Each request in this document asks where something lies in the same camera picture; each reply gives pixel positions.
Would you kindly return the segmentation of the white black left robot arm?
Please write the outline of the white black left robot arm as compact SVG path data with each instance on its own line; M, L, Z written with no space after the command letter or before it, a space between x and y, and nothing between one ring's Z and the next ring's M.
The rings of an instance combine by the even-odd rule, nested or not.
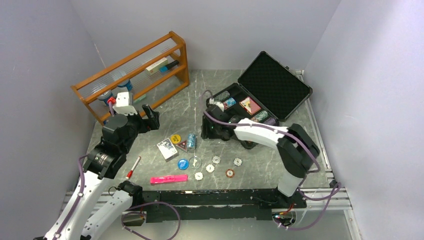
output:
M116 108L116 114L102 127L100 142L77 160L80 173L69 202L42 240L97 240L126 209L137 210L143 203L143 188L125 181L96 213L98 199L127 160L138 137L160 127L160 113L142 106L147 118L131 105Z

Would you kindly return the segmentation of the yellow big blind button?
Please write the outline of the yellow big blind button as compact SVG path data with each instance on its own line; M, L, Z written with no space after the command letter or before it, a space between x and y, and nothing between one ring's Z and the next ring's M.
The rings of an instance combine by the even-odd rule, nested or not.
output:
M179 134L173 134L169 139L174 145L179 144L182 141L182 138Z

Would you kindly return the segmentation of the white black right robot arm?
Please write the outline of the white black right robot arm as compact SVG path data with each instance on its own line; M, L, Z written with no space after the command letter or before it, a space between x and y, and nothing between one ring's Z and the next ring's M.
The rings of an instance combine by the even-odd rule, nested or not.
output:
M254 142L278 151L285 172L282 174L275 193L275 202L282 208L294 201L294 194L306 176L321 170L317 161L318 146L298 124L290 127L267 125L243 118L236 123L216 119L208 111L203 114L211 121L233 128L238 140Z

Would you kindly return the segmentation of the black poker case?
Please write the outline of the black poker case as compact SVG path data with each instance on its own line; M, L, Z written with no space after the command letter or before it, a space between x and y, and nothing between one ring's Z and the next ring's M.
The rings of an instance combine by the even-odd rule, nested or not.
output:
M224 112L238 115L238 121L244 118L251 119L265 110L269 113L269 118L274 118L278 124L286 121L313 93L310 86L265 51L260 52L237 82L209 98L214 98L224 91L228 91L230 98L234 98L237 102ZM261 110L254 115L250 115L240 105L240 101L247 97L252 98L261 107ZM205 101L206 108L210 106L209 98Z

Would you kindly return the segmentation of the triangular all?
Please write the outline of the triangular all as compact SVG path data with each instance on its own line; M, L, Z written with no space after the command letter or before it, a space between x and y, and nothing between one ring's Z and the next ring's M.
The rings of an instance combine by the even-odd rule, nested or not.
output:
M175 145L177 148L179 148L180 150L184 151L184 152L188 152L188 141L187 140L183 140L179 143L177 143Z

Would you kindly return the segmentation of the blue card deck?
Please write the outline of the blue card deck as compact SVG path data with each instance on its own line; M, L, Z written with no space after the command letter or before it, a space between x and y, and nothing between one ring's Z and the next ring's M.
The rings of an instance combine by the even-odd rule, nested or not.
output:
M166 162L169 162L171 159L179 155L177 148L169 138L166 138L157 143L156 146L158 147Z

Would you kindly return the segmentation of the clear dealer button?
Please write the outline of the clear dealer button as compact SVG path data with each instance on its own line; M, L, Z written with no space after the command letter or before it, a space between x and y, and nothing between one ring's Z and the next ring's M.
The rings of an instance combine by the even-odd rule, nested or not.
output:
M202 166L202 159L198 156L192 156L188 161L192 169L199 169Z

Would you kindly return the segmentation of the light blue chip stack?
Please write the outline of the light blue chip stack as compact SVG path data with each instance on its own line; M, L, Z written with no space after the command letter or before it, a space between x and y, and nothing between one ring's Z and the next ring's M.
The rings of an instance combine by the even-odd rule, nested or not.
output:
M194 133L189 133L187 136L187 150L192 151L196 149L196 135Z

